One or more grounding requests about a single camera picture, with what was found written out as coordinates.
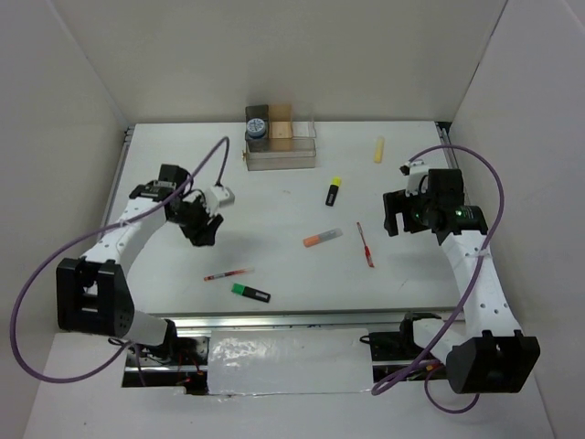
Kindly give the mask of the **clear red pen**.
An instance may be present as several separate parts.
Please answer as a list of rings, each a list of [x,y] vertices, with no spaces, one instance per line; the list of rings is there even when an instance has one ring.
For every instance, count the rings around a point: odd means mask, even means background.
[[[215,280],[222,279],[222,278],[238,276],[238,275],[243,275],[243,274],[253,273],[253,272],[254,272],[254,268],[248,267],[248,268],[243,268],[243,269],[238,269],[238,270],[226,271],[223,273],[211,274],[211,275],[205,276],[203,278],[203,280],[204,280],[204,282],[210,282],[210,281],[215,281]]]

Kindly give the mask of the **red gel pen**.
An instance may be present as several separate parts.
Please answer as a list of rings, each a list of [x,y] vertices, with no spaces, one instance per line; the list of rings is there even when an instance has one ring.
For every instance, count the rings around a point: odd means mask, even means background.
[[[363,247],[364,247],[364,253],[365,253],[365,257],[366,257],[366,261],[367,261],[367,265],[369,268],[375,268],[375,264],[373,263],[373,259],[372,259],[372,255],[371,255],[371,251],[367,245],[366,239],[365,239],[365,234],[362,228],[362,225],[359,221],[356,222],[356,226],[361,238],[361,241],[363,243]]]

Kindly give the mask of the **orange grey highlighter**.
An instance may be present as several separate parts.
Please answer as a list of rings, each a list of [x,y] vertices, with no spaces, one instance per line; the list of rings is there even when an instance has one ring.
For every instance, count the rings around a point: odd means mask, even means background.
[[[327,230],[303,239],[303,246],[305,248],[310,248],[317,244],[324,243],[335,238],[339,238],[342,235],[343,232],[339,228]]]

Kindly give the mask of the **blue tape roll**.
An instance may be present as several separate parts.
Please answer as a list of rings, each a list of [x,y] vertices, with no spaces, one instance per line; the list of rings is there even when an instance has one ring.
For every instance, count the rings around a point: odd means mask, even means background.
[[[250,118],[246,122],[245,138],[247,141],[257,141],[269,137],[269,121],[260,117]]]

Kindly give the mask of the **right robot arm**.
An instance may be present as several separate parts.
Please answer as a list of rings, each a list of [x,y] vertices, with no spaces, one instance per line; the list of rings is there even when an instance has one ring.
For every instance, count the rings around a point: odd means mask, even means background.
[[[526,336],[511,312],[500,284],[482,210],[464,202],[463,174],[421,161],[401,167],[404,189],[384,194],[384,227],[431,231],[452,268],[464,300],[465,332],[446,328],[434,314],[408,313],[401,324],[399,348],[410,359],[426,351],[446,368],[459,394],[518,393],[540,355],[535,337]]]

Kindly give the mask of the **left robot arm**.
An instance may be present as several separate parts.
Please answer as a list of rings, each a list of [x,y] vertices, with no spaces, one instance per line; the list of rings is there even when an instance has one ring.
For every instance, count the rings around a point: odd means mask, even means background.
[[[56,270],[58,326],[69,332],[119,338],[147,348],[161,365],[173,363],[186,345],[169,319],[139,311],[126,276],[145,244],[167,223],[179,227],[195,247],[212,246],[223,218],[219,209],[235,200],[220,183],[188,200],[190,174],[163,165],[159,176],[130,194],[113,230],[78,259]]]

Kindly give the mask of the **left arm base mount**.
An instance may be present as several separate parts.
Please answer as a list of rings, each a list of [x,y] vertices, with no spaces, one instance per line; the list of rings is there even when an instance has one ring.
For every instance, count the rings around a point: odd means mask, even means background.
[[[173,387],[189,395],[207,395],[209,342],[207,336],[177,336],[170,348],[129,345],[122,387]]]

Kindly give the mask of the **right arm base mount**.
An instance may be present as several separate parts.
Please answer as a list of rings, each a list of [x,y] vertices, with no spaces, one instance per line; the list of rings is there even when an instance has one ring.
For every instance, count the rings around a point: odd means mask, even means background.
[[[380,382],[390,374],[407,367],[423,350],[413,341],[412,324],[422,318],[440,317],[433,313],[408,312],[399,328],[391,331],[369,332],[359,341],[370,348],[373,381]]]

